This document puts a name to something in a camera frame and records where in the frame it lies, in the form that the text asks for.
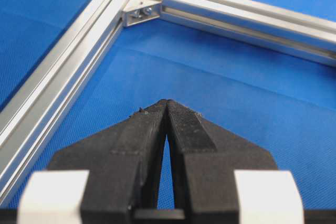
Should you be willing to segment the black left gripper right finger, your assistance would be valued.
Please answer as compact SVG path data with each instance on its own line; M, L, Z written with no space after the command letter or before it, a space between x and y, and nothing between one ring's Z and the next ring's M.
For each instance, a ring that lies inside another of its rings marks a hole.
M168 100L174 203L189 223L238 223L234 170L277 170L264 148Z

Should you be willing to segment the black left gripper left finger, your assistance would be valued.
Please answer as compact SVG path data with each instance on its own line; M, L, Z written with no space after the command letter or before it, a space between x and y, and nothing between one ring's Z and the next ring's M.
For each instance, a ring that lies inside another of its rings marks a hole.
M82 219L131 219L156 208L166 139L167 100L57 151L48 170L88 170Z

